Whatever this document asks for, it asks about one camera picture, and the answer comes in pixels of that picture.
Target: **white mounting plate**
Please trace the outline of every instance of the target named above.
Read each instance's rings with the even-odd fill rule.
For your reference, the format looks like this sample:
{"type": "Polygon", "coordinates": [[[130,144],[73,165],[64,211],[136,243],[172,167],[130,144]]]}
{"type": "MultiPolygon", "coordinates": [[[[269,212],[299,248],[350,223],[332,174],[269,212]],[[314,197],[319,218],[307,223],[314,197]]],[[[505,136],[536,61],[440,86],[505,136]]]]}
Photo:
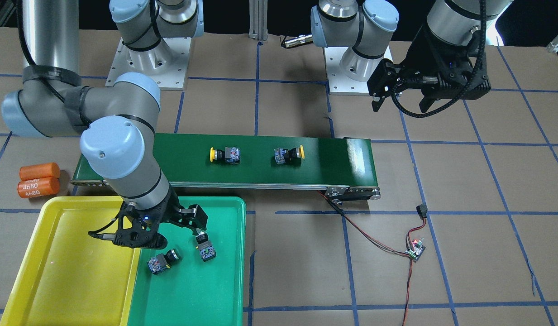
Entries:
{"type": "MultiPolygon", "coordinates": [[[[156,69],[156,74],[146,74],[146,76],[152,78],[160,89],[181,91],[186,84],[186,72],[188,71],[188,59],[190,58],[190,43],[192,42],[192,38],[165,38],[164,41],[166,41],[168,46],[173,50],[174,60],[156,69]]],[[[128,48],[122,45],[122,39],[120,39],[114,61],[112,62],[112,67],[108,73],[108,79],[105,81],[106,86],[112,86],[116,78],[121,74],[125,74],[126,72],[140,72],[128,64],[126,60],[127,57],[128,48]]]]}
{"type": "MultiPolygon", "coordinates": [[[[347,77],[343,70],[339,67],[339,62],[346,47],[324,48],[325,68],[327,69],[327,77],[329,80],[329,93],[337,95],[369,95],[367,83],[352,80],[347,77]]],[[[391,58],[389,46],[386,49],[384,58],[391,58]]]]}

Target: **orange cylinder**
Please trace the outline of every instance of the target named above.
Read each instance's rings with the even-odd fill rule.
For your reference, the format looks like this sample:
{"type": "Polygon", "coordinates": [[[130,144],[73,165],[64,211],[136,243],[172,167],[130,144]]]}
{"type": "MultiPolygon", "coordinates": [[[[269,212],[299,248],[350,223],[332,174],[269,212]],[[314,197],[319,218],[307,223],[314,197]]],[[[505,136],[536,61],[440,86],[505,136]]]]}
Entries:
{"type": "Polygon", "coordinates": [[[59,191],[60,182],[55,177],[43,177],[18,183],[18,194],[21,198],[55,195],[59,191]]]}
{"type": "Polygon", "coordinates": [[[29,165],[19,169],[19,177],[22,181],[40,179],[43,177],[60,177],[60,167],[57,163],[43,163],[37,165],[29,165]]]}

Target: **light blue joint cap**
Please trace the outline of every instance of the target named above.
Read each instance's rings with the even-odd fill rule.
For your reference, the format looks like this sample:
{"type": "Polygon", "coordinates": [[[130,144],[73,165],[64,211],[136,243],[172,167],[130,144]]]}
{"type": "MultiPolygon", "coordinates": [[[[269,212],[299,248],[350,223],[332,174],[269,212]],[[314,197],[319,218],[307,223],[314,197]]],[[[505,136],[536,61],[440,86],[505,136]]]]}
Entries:
{"type": "Polygon", "coordinates": [[[19,91],[12,91],[5,95],[1,103],[1,116],[7,128],[22,137],[45,137],[27,119],[19,103],[19,91]]]}
{"type": "Polygon", "coordinates": [[[388,32],[395,32],[399,13],[397,9],[386,0],[366,0],[363,12],[375,25],[388,32]]]}
{"type": "Polygon", "coordinates": [[[110,0],[110,13],[114,23],[121,24],[138,16],[149,0],[110,0]]]}
{"type": "Polygon", "coordinates": [[[196,6],[198,19],[196,19],[196,31],[194,31],[194,35],[192,37],[201,37],[205,33],[205,15],[204,10],[202,9],[202,0],[198,0],[198,4],[196,6]]]}
{"type": "Polygon", "coordinates": [[[114,86],[119,82],[129,82],[147,91],[156,100],[158,112],[160,112],[160,87],[152,78],[139,72],[127,72],[118,76],[114,86]]]}
{"type": "Polygon", "coordinates": [[[321,18],[317,10],[317,6],[311,8],[311,35],[313,35],[313,43],[316,46],[326,48],[328,47],[327,40],[325,39],[323,25],[321,24],[321,18]]]}
{"type": "Polygon", "coordinates": [[[118,115],[95,120],[80,138],[82,154],[106,179],[134,172],[144,157],[144,138],[132,122],[118,115]]]}

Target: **yellow tray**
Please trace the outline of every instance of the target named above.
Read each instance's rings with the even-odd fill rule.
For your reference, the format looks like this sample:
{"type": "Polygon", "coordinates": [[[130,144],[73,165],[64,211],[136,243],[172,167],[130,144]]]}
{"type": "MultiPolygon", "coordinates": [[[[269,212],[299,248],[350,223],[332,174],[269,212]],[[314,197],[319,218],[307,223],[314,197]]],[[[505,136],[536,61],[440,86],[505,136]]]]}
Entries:
{"type": "Polygon", "coordinates": [[[0,325],[128,324],[140,250],[88,236],[116,215],[121,202],[57,197],[45,203],[0,325]]]}

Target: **green conveyor belt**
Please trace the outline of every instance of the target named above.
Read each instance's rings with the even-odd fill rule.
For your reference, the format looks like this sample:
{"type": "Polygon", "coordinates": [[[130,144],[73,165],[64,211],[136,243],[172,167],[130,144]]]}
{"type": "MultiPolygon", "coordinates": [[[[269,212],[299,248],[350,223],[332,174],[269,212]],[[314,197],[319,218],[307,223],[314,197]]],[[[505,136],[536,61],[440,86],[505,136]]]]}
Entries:
{"type": "MultiPolygon", "coordinates": [[[[368,139],[324,139],[215,134],[156,134],[154,156],[175,187],[325,189],[377,187],[368,139]],[[302,145],[305,159],[277,165],[273,151],[302,145]],[[211,163],[211,147],[241,149],[241,163],[211,163]]],[[[73,184],[102,184],[82,156],[73,184]]]]}

